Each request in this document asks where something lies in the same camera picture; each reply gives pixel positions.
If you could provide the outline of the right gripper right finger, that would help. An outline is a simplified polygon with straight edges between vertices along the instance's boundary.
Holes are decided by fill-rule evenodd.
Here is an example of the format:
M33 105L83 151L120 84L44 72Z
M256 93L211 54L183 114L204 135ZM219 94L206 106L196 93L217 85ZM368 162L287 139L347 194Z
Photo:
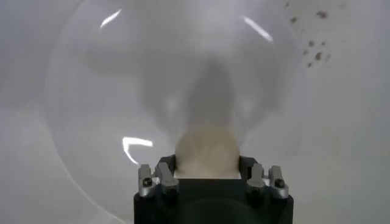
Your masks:
M280 166L271 166L265 175L264 167L256 159L240 156L239 173L247 186L248 193L262 197L266 189L272 198L288 198L289 187L286 184Z

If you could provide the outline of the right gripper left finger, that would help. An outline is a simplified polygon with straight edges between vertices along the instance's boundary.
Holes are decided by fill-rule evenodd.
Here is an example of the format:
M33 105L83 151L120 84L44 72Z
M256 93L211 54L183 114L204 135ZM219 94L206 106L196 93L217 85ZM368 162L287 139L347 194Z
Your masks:
M165 156L160 158L154 172L150 165L142 164L138 169L138 195L143 198L151 198L156 194L158 185L165 195L179 192L179 180L174 177L176 170L176 156Z

